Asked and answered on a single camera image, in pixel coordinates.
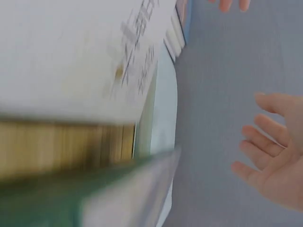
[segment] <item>gray surface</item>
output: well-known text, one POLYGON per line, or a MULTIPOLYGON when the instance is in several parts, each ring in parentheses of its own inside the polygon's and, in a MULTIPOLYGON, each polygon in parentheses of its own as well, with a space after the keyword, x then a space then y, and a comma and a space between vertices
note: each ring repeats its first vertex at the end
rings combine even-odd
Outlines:
POLYGON ((176 64, 176 144, 183 154, 164 227, 298 227, 303 214, 272 204, 230 171, 253 93, 303 94, 303 1, 237 2, 222 14, 193 1, 190 41, 176 64))

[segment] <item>white book cover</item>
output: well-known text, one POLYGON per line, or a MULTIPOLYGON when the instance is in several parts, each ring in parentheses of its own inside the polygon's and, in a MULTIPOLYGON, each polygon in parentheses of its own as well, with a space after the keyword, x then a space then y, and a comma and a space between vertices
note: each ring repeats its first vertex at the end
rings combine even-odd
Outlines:
POLYGON ((0 114, 137 122, 176 0, 0 3, 0 114))

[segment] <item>white paper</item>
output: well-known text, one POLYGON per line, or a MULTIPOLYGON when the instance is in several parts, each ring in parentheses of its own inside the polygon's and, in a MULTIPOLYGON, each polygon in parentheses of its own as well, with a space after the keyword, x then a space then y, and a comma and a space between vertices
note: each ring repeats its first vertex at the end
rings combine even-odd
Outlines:
POLYGON ((175 0, 0 3, 0 114, 140 119, 175 0))

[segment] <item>hand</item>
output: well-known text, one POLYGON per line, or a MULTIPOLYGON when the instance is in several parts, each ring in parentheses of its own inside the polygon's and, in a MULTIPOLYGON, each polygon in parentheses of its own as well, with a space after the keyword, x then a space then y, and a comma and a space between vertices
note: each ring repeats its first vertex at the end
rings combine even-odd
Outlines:
MULTIPOLYGON (((216 2, 216 0, 208 0, 208 1, 211 3, 216 2)), ((232 5, 232 0, 220 0, 219 8, 222 12, 228 12, 231 5, 232 5)), ((249 6, 250 6, 250 0, 239 0, 239 8, 242 12, 247 11, 249 6)))
POLYGON ((255 99, 263 110, 283 116, 286 127, 257 115, 255 124, 275 141, 244 126, 240 150, 258 171, 241 162, 233 163, 232 171, 272 202, 303 211, 303 97, 258 93, 255 99))

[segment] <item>finger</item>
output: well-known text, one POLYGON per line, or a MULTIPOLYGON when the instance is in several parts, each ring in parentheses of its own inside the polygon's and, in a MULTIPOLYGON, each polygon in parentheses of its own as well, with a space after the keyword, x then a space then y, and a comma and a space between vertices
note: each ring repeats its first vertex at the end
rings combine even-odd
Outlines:
POLYGON ((271 157, 278 156, 284 149, 283 147, 277 145, 274 141, 262 135, 257 129, 250 125, 243 126, 242 134, 252 144, 269 154, 271 157))
POLYGON ((250 186, 260 188, 260 172, 238 161, 232 164, 232 171, 250 186))
POLYGON ((294 97, 280 93, 273 93, 270 95, 256 93, 255 99, 261 109, 281 116, 285 116, 287 110, 295 101, 294 97))
POLYGON ((240 145, 240 150, 252 161, 252 163, 259 169, 263 170, 268 166, 271 156, 247 140, 243 140, 240 145))
POLYGON ((232 5, 232 0, 220 0, 219 8, 222 12, 228 12, 232 5))
POLYGON ((239 7, 242 12, 247 11, 249 6, 250 6, 250 0, 239 0, 239 7))
POLYGON ((290 138, 285 126, 275 122, 264 114, 258 114, 255 117, 254 122, 264 132, 274 138, 275 141, 282 146, 287 147, 290 138))

